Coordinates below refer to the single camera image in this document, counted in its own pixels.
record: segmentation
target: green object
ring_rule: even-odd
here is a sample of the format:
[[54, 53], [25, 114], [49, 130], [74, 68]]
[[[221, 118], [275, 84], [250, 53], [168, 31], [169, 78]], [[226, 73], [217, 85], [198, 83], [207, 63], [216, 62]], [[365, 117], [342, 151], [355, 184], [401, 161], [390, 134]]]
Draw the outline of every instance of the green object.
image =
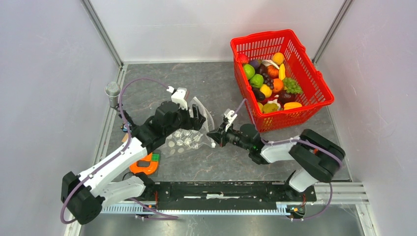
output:
[[243, 65], [243, 70], [245, 71], [246, 79], [250, 80], [255, 75], [255, 69], [249, 64]]
[[278, 105], [275, 103], [267, 103], [262, 108], [265, 114], [278, 111]]
[[159, 154], [152, 154], [151, 161], [159, 161]]
[[255, 74], [252, 79], [249, 80], [252, 87], [259, 89], [264, 84], [264, 78], [260, 74]]
[[293, 80], [290, 77], [286, 77], [282, 82], [284, 82], [284, 87], [287, 88], [287, 92], [292, 94], [301, 94], [302, 89], [297, 81]]

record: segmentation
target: plastic basket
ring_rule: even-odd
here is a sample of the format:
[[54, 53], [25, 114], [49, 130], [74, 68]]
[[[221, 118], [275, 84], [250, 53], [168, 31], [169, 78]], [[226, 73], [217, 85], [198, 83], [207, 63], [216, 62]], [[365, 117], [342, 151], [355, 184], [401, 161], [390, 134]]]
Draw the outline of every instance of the plastic basket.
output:
[[[290, 30], [255, 33], [246, 37], [234, 38], [230, 42], [235, 66], [235, 78], [242, 96], [247, 98], [248, 112], [252, 113], [256, 128], [260, 132], [280, 129], [306, 122], [323, 106], [330, 105], [334, 96], [323, 80], [320, 71], [311, 63], [295, 33]], [[252, 59], [271, 59], [281, 52], [284, 54], [286, 76], [298, 81], [303, 94], [298, 94], [296, 101], [303, 106], [286, 111], [263, 114], [257, 105], [252, 88], [246, 79], [242, 65], [236, 61], [238, 53], [244, 53]]]

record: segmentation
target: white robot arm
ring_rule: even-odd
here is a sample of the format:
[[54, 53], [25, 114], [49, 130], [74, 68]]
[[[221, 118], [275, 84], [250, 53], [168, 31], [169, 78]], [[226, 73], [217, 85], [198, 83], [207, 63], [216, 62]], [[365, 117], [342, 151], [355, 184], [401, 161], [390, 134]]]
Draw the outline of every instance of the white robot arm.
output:
[[129, 121], [132, 126], [130, 143], [126, 141], [106, 158], [77, 176], [69, 172], [63, 177], [61, 200], [80, 224], [93, 220], [103, 207], [141, 196], [151, 182], [146, 175], [138, 174], [117, 183], [111, 181], [132, 163], [163, 145], [166, 137], [176, 130], [200, 130], [206, 121], [197, 105], [193, 105], [192, 109], [187, 107], [188, 93], [185, 88], [175, 90], [169, 87], [167, 90], [172, 93], [171, 101], [162, 102], [155, 115], [148, 118], [143, 125], [135, 125]]

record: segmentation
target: green apple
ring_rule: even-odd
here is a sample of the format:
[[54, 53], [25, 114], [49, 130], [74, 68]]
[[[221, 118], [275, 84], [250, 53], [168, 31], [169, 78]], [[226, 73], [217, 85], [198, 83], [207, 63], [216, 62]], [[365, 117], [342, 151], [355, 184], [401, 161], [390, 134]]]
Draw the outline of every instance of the green apple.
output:
[[255, 75], [255, 69], [249, 64], [243, 65], [243, 70], [245, 71], [246, 79], [250, 80]]

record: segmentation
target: plastic bag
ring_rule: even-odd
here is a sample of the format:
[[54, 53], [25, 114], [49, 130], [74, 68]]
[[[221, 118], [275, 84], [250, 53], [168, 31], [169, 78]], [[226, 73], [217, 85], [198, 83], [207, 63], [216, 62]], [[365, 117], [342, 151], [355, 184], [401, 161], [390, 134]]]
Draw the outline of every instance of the plastic bag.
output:
[[210, 130], [215, 129], [210, 112], [202, 105], [197, 97], [193, 97], [188, 103], [188, 106], [191, 107], [193, 104], [197, 104], [200, 113], [206, 118], [206, 122], [204, 122], [199, 131], [179, 129], [168, 136], [165, 144], [159, 148], [166, 157], [187, 153], [199, 149], [202, 145], [207, 145], [212, 148], [216, 147], [216, 142], [206, 135]]

